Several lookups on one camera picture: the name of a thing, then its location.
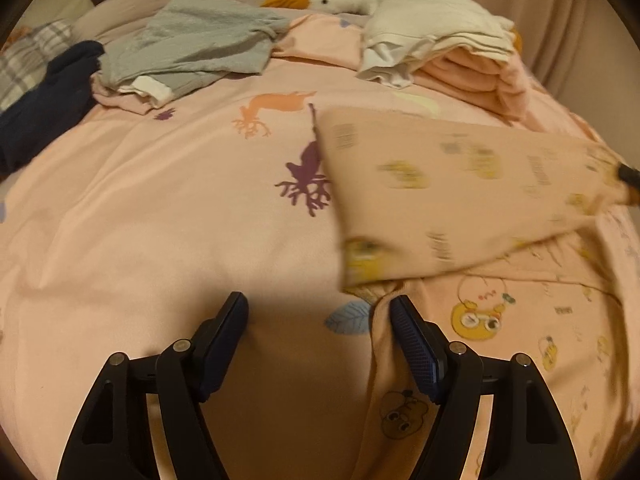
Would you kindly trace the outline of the pink cartoon print garment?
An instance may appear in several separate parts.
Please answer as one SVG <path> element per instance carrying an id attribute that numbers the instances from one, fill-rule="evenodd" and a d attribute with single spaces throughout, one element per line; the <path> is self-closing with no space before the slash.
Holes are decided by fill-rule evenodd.
<path id="1" fill-rule="evenodd" d="M 356 107 L 324 110 L 317 125 L 344 287 L 373 307 L 355 477 L 408 477 L 435 433 L 431 388 L 390 327 L 407 296 L 469 351 L 527 354 L 582 476 L 612 478 L 639 442 L 636 196 L 618 156 L 580 133 Z"/>

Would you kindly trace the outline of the pink folded garment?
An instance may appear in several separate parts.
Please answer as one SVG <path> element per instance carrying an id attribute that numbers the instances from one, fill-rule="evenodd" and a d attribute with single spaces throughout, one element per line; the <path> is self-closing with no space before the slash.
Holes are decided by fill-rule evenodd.
<path id="1" fill-rule="evenodd" d="M 509 120 L 525 117 L 532 84 L 518 52 L 496 61 L 463 48 L 432 58 L 413 74 L 418 86 L 445 93 Z"/>

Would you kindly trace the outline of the pink printed duvet cover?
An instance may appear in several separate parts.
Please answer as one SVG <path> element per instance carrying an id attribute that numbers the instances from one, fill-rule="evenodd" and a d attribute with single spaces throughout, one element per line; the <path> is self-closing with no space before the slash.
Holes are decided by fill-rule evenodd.
<path id="1" fill-rule="evenodd" d="M 417 84 L 362 80 L 359 27 L 291 20 L 260 75 L 143 115 L 96 106 L 3 200 L 1 425 L 37 478 L 58 473 L 108 356 L 161 352 L 239 290 L 247 331 L 203 408 L 228 474 L 358 479 L 373 307 L 344 287 L 324 110 L 580 133 L 615 153 L 523 62 L 532 95 L 509 120 Z"/>

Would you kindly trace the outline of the white folded garment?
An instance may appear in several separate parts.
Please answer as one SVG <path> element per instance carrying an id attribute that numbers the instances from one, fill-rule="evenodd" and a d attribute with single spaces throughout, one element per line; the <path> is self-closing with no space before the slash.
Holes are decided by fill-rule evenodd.
<path id="1" fill-rule="evenodd" d="M 457 48 L 504 63 L 514 39 L 513 22 L 481 6 L 387 0 L 364 26 L 358 77 L 406 88 L 417 70 Z"/>

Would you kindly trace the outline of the white goose plush toy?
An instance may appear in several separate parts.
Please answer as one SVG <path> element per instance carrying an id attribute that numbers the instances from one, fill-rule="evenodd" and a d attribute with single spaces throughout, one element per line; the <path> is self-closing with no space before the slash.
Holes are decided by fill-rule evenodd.
<path id="1" fill-rule="evenodd" d="M 473 0 L 265 0 L 262 6 L 366 16 L 373 21 L 370 37 L 416 32 L 434 41 L 469 40 L 473 49 L 500 55 L 522 52 L 513 22 Z"/>

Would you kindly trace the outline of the dark navy garment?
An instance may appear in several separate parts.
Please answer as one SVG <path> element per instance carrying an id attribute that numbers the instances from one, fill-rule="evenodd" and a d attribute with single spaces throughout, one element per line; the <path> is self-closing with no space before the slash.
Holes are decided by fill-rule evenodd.
<path id="1" fill-rule="evenodd" d="M 63 133 L 77 126 L 96 105 L 91 76 L 104 47 L 97 41 L 74 44 L 52 60 L 36 88 L 1 114 L 1 174 L 29 164 Z"/>

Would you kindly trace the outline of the plaid pillow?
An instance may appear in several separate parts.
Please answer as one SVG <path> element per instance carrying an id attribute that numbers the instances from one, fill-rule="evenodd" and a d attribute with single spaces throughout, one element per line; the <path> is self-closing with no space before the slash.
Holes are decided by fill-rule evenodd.
<path id="1" fill-rule="evenodd" d="M 41 25 L 1 53 L 1 111 L 43 80 L 48 64 L 73 44 L 72 22 Z"/>

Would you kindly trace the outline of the grey garment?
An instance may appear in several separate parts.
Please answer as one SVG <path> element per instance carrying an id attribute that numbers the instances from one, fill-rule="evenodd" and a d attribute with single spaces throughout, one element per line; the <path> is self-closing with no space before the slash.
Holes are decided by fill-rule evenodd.
<path id="1" fill-rule="evenodd" d="M 290 20 L 234 0 L 170 0 L 131 38 L 104 48 L 96 99 L 141 115 L 228 75 L 259 75 Z"/>

